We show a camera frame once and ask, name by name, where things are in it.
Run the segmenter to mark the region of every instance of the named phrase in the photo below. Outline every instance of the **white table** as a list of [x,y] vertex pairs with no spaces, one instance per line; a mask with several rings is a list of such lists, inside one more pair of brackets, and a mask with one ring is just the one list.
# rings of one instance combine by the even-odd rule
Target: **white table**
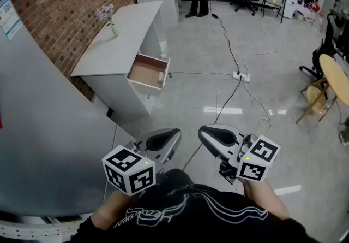
[[[149,115],[164,87],[168,61],[161,60],[167,41],[159,9],[162,1],[121,7],[114,15],[120,36],[104,26],[71,76],[81,76],[114,112]],[[159,74],[163,82],[158,82]]]

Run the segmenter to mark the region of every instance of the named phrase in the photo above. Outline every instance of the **drawer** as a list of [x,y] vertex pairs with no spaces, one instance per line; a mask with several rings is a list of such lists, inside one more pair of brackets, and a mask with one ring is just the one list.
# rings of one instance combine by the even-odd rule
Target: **drawer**
[[[169,64],[170,58],[168,61],[163,61],[137,54],[127,78],[138,92],[159,96],[165,86]],[[161,72],[164,74],[164,80],[159,83]]]

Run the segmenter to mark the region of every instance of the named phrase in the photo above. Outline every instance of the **paper sign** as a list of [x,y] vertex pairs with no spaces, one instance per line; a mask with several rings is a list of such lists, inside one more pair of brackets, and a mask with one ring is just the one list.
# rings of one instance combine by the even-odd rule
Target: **paper sign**
[[10,40],[23,26],[11,0],[0,1],[0,26]]

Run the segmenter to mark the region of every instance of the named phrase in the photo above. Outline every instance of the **wooden table top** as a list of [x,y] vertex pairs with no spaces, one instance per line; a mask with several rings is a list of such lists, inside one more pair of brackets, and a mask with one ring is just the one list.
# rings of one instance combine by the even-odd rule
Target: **wooden table top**
[[345,105],[349,105],[349,80],[342,68],[328,55],[320,56],[320,66],[334,93]]

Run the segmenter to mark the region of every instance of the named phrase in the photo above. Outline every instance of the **tiled floor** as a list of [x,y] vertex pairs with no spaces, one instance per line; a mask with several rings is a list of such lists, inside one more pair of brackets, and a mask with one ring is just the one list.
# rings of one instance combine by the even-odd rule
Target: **tiled floor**
[[[213,17],[185,19],[190,4],[181,5],[178,28],[167,31],[168,57],[171,72],[232,73],[236,65],[224,38],[220,21]],[[307,116],[298,125],[295,120],[308,104],[299,91],[311,79],[298,67],[311,67],[312,52],[322,35],[309,25],[284,19],[280,24],[275,12],[266,10],[251,16],[249,10],[233,11],[234,5],[213,2],[212,11],[222,18],[231,40],[231,48],[246,73],[243,59],[249,67],[251,93],[270,111],[272,129],[268,138],[281,145],[281,151],[268,180],[274,189],[298,186],[300,191],[280,196],[291,216],[305,225],[311,236],[322,242],[337,242],[349,226],[349,151],[339,141],[339,112],[336,105],[318,123],[315,115]],[[270,55],[250,55],[277,51]],[[337,61],[346,73],[349,65]],[[161,96],[156,99],[150,117],[114,120],[134,137],[151,130],[178,127],[182,142],[167,169],[183,168],[200,141],[198,129],[213,123],[217,109],[223,106],[238,85],[228,75],[172,73]],[[339,103],[342,121],[349,108]],[[241,109],[242,114],[221,114],[218,123],[233,125],[245,134],[265,134],[268,128],[259,125],[266,118],[262,107],[240,85],[226,105]],[[219,161],[201,146],[186,172],[196,183],[222,191],[236,191],[218,173]]]

